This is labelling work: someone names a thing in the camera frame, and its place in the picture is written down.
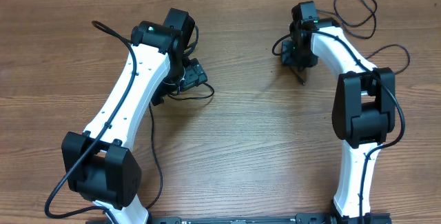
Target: black bracket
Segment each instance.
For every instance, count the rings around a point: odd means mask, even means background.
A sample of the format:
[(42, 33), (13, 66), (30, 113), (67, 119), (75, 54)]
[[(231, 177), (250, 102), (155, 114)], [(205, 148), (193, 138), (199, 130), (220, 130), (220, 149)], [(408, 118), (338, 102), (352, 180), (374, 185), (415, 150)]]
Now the black bracket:
[(329, 26), (338, 27), (332, 18), (320, 19), (313, 1), (299, 3), (291, 10), (293, 21), (289, 25), (291, 41), (282, 42), (282, 65), (297, 67), (299, 72), (318, 63), (311, 50), (311, 31)]
[(163, 96), (175, 90), (185, 91), (207, 81), (207, 75), (197, 59), (189, 60), (185, 56), (194, 26), (188, 12), (171, 8), (163, 25), (142, 21), (133, 28), (133, 45), (142, 43), (158, 48), (162, 54), (169, 54), (170, 71), (153, 94), (153, 105), (163, 103)]
[[(331, 212), (335, 214), (337, 224), (360, 224), (360, 217), (349, 218), (348, 216), (341, 216), (338, 212), (334, 202), (331, 204)], [(389, 213), (373, 214), (366, 213), (363, 216), (365, 224), (392, 224), (391, 215)]]
[[(66, 172), (94, 141), (87, 133), (68, 132), (61, 145)], [(116, 209), (127, 207), (141, 184), (141, 169), (130, 150), (113, 143), (99, 141), (95, 150), (68, 178), (69, 188), (87, 201), (105, 201)], [(106, 151), (105, 157), (97, 156)]]
[(329, 214), (297, 214), (296, 224), (337, 224), (337, 220)]
[[(374, 68), (373, 73), (395, 95), (395, 74), (390, 68)], [(375, 101), (362, 103), (362, 92)], [(332, 125), (337, 137), (352, 148), (365, 143), (383, 143), (395, 126), (395, 105), (368, 72), (348, 72), (338, 76), (332, 110)]]

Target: black wire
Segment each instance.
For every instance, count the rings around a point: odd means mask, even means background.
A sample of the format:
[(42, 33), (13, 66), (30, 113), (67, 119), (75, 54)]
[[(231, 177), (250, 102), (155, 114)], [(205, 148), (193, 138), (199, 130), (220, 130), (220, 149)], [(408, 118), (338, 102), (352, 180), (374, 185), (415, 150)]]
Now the black wire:
[(209, 85), (208, 83), (203, 83), (203, 85), (207, 86), (212, 91), (212, 93), (209, 94), (208, 96), (185, 97), (185, 98), (180, 99), (180, 98), (174, 97), (171, 94), (168, 94), (168, 97), (173, 99), (173, 100), (176, 100), (176, 101), (201, 100), (201, 99), (208, 99), (208, 98), (212, 97), (214, 95), (214, 88), (211, 85)]
[(272, 49), (272, 52), (273, 52), (273, 55), (274, 55), (274, 56), (280, 56), (280, 55), (282, 55), (282, 53), (276, 53), (276, 46), (277, 46), (281, 41), (283, 41), (284, 39), (286, 39), (286, 38), (288, 38), (288, 37), (290, 37), (290, 36), (291, 36), (291, 34), (287, 34), (287, 35), (285, 35), (284, 37), (278, 39), (278, 40), (275, 42), (275, 44), (273, 45), (273, 49)]
[(102, 207), (102, 206), (92, 206), (92, 207), (85, 207), (83, 209), (80, 210), (75, 210), (72, 212), (68, 212), (65, 214), (53, 214), (50, 212), (49, 207), (50, 204), (52, 202), (52, 200), (54, 199), (55, 195), (57, 195), (57, 192), (61, 189), (61, 187), (63, 186), (63, 184), (67, 181), (67, 179), (69, 178), (69, 176), (73, 173), (73, 171), (75, 171), (75, 169), (84, 161), (84, 159), (88, 156), (89, 153), (91, 153), (93, 151), (93, 149), (95, 148), (95, 146), (99, 143), (99, 141), (101, 140), (101, 137), (103, 137), (105, 131), (107, 131), (108, 128), (112, 127), (111, 123), (114, 119), (114, 117), (116, 116), (116, 113), (119, 111), (119, 109), (121, 108), (122, 104), (124, 103), (125, 98), (127, 97), (127, 95), (129, 94), (130, 88), (132, 88), (133, 82), (135, 80), (135, 76), (137, 75), (136, 73), (136, 57), (135, 57), (135, 53), (133, 52), (132, 47), (130, 46), (129, 40), (126, 38), (123, 38), (121, 35), (119, 35), (117, 32), (113, 31), (111, 28), (107, 27), (106, 25), (102, 24), (99, 21), (93, 21), (92, 25), (95, 28), (98, 28), (99, 30), (112, 35), (113, 37), (118, 38), (121, 42), (123, 42), (123, 44), (128, 48), (130, 55), (132, 56), (132, 63), (133, 63), (133, 71), (132, 71), (132, 75), (130, 77), (129, 83), (123, 93), (123, 96), (121, 97), (121, 99), (119, 100), (118, 104), (116, 105), (115, 109), (113, 110), (113, 112), (111, 113), (109, 119), (104, 123), (103, 129), (99, 132), (99, 134), (96, 136), (95, 140), (92, 142), (92, 144), (90, 144), (90, 146), (86, 149), (86, 151), (80, 156), (80, 158), (75, 162), (75, 164), (69, 169), (68, 172), (66, 172), (66, 174), (64, 175), (64, 177), (60, 180), (60, 182), (57, 184), (57, 186), (53, 189), (53, 191), (50, 193), (48, 199), (46, 200), (46, 203), (44, 205), (44, 212), (46, 214), (47, 217), (49, 218), (66, 218), (69, 216), (73, 216), (75, 214), (80, 214), (80, 213), (84, 213), (90, 210), (103, 210), (104, 212), (106, 212), (106, 214), (110, 217), (110, 219), (112, 220), (112, 222), (114, 224), (118, 224), (118, 222), (116, 221), (115, 217), (113, 216), (113, 214), (111, 213), (111, 211), (109, 211), (108, 208), (106, 207)]
[(400, 44), (385, 45), (384, 47), (376, 50), (375, 52), (372, 52), (369, 56), (366, 57), (366, 59), (370, 59), (371, 57), (375, 56), (377, 53), (381, 52), (382, 50), (384, 50), (386, 48), (394, 47), (394, 46), (403, 49), (404, 52), (406, 52), (406, 56), (407, 56), (407, 64), (403, 67), (403, 69), (395, 72), (395, 75), (398, 75), (401, 72), (404, 72), (409, 67), (409, 65), (411, 64), (411, 55), (410, 55), (409, 51), (404, 46), (402, 46)]
[(296, 76), (297, 80), (299, 83), (301, 83), (303, 86), (306, 85), (305, 80), (302, 79), (302, 77), (300, 77), (297, 72), (294, 71), (294, 69), (292, 68), (292, 66), (289, 66), (289, 69), (291, 70), (291, 72), (294, 74), (294, 76)]
[(193, 42), (193, 43), (188, 45), (187, 48), (190, 48), (190, 50), (188, 50), (186, 53), (184, 53), (184, 58), (185, 57), (188, 58), (188, 56), (190, 56), (190, 54), (193, 53), (193, 51), (196, 49), (196, 45), (198, 44), (198, 41), (199, 41), (199, 28), (196, 25), (194, 26), (194, 28), (196, 29), (196, 40), (195, 40), (195, 42)]
[(360, 204), (359, 204), (359, 207), (360, 207), (360, 209), (359, 209), (359, 210), (360, 210), (360, 215), (359, 215), (358, 222), (363, 224), (363, 223), (364, 223), (364, 219), (363, 219), (363, 190), (364, 190), (364, 187), (365, 187), (365, 178), (366, 178), (367, 164), (368, 164), (369, 160), (371, 159), (371, 155), (372, 155), (375, 151), (378, 151), (378, 150), (380, 150), (380, 149), (385, 149), (385, 148), (391, 147), (392, 145), (395, 145), (395, 144), (398, 143), (398, 142), (401, 140), (401, 138), (404, 136), (404, 131), (406, 130), (406, 123), (405, 123), (405, 120), (404, 120), (404, 114), (403, 114), (403, 112), (402, 112), (402, 109), (401, 109), (400, 105), (399, 105), (398, 102), (397, 102), (397, 99), (394, 97), (394, 95), (393, 95), (392, 92), (389, 90), (389, 88), (386, 87), (386, 86), (384, 86), (384, 84), (382, 83), (381, 79), (380, 79), (379, 77), (377, 77), (377, 75), (376, 75), (374, 72), (372, 72), (371, 70), (369, 70), (368, 68), (366, 68), (366, 66), (364, 66), (364, 65), (360, 62), (359, 59), (357, 59), (357, 57), (355, 56), (355, 54), (352, 52), (351, 48), (350, 48), (350, 47), (349, 47), (344, 41), (342, 41), (342, 40), (341, 40), (340, 38), (338, 38), (337, 36), (334, 36), (334, 35), (332, 35), (332, 34), (328, 34), (328, 33), (326, 33), (326, 32), (311, 31), (310, 33), (321, 34), (321, 35), (324, 35), (324, 36), (326, 36), (326, 37), (329, 37), (329, 38), (335, 39), (336, 41), (338, 41), (339, 43), (341, 43), (341, 44), (343, 45), (343, 47), (345, 47), (346, 50), (348, 51), (348, 53), (351, 55), (352, 59), (354, 59), (354, 61), (357, 63), (357, 65), (360, 66), (360, 67), (361, 67), (363, 70), (365, 70), (366, 72), (368, 72), (368, 73), (371, 75), (371, 77), (372, 77), (373, 79), (375, 79), (375, 81), (381, 85), (381, 88), (382, 88), (383, 90), (385, 90), (385, 92), (387, 93), (387, 95), (388, 95), (388, 96), (391, 98), (391, 100), (393, 101), (393, 104), (394, 104), (394, 105), (396, 106), (396, 108), (397, 108), (398, 115), (400, 116), (401, 126), (400, 126), (400, 133), (398, 134), (398, 137), (397, 137), (394, 141), (392, 141), (392, 142), (390, 142), (390, 143), (388, 143), (388, 144), (379, 145), (378, 147), (375, 147), (374, 149), (370, 150), (370, 151), (366, 154), (365, 163), (364, 163), (364, 165), (363, 165), (362, 178), (361, 178), (361, 183), (360, 183), (360, 194), (359, 194), (359, 197), (360, 197)]
[[(375, 15), (375, 13), (377, 12), (377, 8), (378, 8), (378, 4), (377, 1), (375, 0), (371, 0), (375, 6), (375, 8), (372, 10), (371, 7), (369, 7), (369, 5), (367, 5), (365, 0), (360, 0), (361, 3), (363, 3), (363, 5), (365, 6), (365, 8), (371, 13), (364, 21), (357, 23), (357, 24), (352, 24), (347, 22), (346, 20), (344, 20), (340, 13), (338, 13), (337, 11), (337, 0), (334, 0), (334, 11), (335, 13), (332, 13), (330, 11), (326, 11), (326, 10), (317, 10), (318, 12), (322, 12), (325, 14), (332, 14), (333, 16), (337, 17), (341, 22), (342, 22), (342, 27), (343, 29), (348, 32), (350, 35), (352, 35), (355, 38), (359, 38), (359, 39), (370, 39), (373, 34), (375, 33), (376, 29), (377, 29), (377, 16)], [(372, 33), (369, 36), (362, 36), (359, 34), (354, 34), (352, 31), (350, 31), (347, 27), (350, 28), (358, 28), (360, 26), (363, 26), (366, 22), (368, 22), (368, 20), (370, 20), (371, 18), (373, 18), (373, 29), (372, 29)]]
[(150, 105), (150, 103), (149, 103), (149, 111), (150, 111), (150, 117), (152, 118), (152, 135), (151, 135), (152, 154), (153, 154), (154, 162), (155, 162), (155, 164), (156, 164), (156, 166), (158, 168), (159, 178), (161, 179), (161, 185), (159, 186), (158, 195), (156, 196), (156, 198), (147, 207), (145, 207), (146, 209), (150, 209), (157, 202), (157, 200), (161, 196), (161, 192), (163, 191), (163, 172), (161, 171), (161, 167), (159, 166), (158, 158), (156, 157), (156, 152), (154, 151), (154, 142), (153, 142), (153, 138), (154, 138), (154, 119), (153, 119), (152, 106)]

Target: wooden table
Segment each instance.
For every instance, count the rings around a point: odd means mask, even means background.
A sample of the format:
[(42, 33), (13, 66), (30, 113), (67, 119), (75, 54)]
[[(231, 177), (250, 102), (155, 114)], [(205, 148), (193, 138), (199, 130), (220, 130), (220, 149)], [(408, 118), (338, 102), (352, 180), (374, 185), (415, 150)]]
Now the wooden table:
[[(129, 37), (142, 20), (162, 23), (188, 11), (201, 31), (194, 53), (216, 89), (211, 101), (170, 99), (153, 108), (164, 189), (155, 216), (286, 216), (323, 212), (336, 192), (340, 142), (331, 125), (336, 80), (320, 62), (301, 86), (274, 41), (288, 33), (291, 8), (308, 0), (0, 0), (0, 222), (83, 223), (45, 217), (48, 194), (64, 175), (61, 142), (82, 132), (118, 79), (126, 48), (90, 24), (99, 20)], [(314, 0), (332, 10), (333, 0)], [(362, 54), (405, 45), (411, 66), (396, 78), (407, 130), (380, 153), (371, 205), (394, 223), (439, 223), (441, 217), (441, 0), (377, 0), (378, 30), (351, 39)], [(342, 0), (352, 21), (367, 11)], [(371, 24), (359, 28), (367, 34)], [(405, 55), (392, 48), (372, 61), (394, 70)], [(192, 90), (201, 95), (208, 90)], [(149, 114), (134, 155), (147, 205), (159, 177), (150, 150)], [(398, 126), (389, 140), (395, 138)], [(89, 206), (65, 185), (51, 210)]]

